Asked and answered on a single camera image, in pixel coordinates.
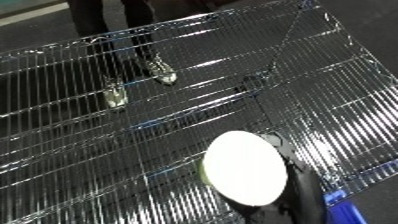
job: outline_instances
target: blue object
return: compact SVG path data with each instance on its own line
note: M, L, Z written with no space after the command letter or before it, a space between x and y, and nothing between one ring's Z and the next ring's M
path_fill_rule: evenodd
M327 204L333 204L346 195L343 190L339 190L325 195L325 200ZM329 208L328 224L366 224L366 221L353 203L344 200Z

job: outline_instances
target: pant leg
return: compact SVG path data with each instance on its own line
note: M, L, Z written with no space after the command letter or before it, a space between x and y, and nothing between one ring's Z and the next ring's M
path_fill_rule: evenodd
M109 32L103 16L102 0L67 0L76 31L80 37ZM116 78L119 61L113 53L113 44L106 36L87 38L88 55L96 55L92 61L100 75Z
M126 15L126 21L129 28L136 28L139 26L149 25L153 22L152 10L145 2L145 0L121 0ZM141 44L148 44L152 42L150 34L132 33L134 36L131 41L134 46ZM144 59L152 58L156 53L151 45L145 45L136 48L139 57Z

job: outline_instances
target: dark floor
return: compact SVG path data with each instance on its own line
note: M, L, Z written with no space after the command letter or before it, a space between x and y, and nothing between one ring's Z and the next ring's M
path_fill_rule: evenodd
M246 0L244 4L263 2ZM398 2L396 0L322 1L343 25L392 73L398 74ZM110 29L125 27L121 5L107 1L105 16ZM36 46L76 37L67 10L0 27L0 51ZM395 224L398 221L398 178L391 178L353 201L369 223Z

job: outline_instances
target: metal grid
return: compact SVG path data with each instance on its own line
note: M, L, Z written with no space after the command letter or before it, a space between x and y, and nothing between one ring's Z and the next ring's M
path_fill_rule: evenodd
M146 34L152 42L131 45ZM397 80L319 5L274 2L90 40L0 55L1 223L237 223L197 174L210 141L236 129L282 133L325 192L397 172ZM175 86L134 64L148 44L177 71ZM112 54L123 112L101 94Z

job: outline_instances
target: person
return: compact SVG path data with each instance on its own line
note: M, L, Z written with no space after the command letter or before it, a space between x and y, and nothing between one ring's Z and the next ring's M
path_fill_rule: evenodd
M129 28L136 28L153 22L152 10L144 0L121 0L121 2L124 5ZM102 0L67 0L67 3L80 37L109 32L103 16ZM147 70L151 76L162 84L172 85L176 82L176 72L150 46L152 42L150 34L132 34L131 40L135 46L142 45L135 48L138 55L137 65ZM106 38L106 35L103 38L98 36L89 38L89 41L91 44L88 46L88 54L98 55L96 61L99 73L104 76L106 83L104 97L109 107L115 108L126 105L128 98L120 75L121 64L113 52L112 42L109 41L109 38Z

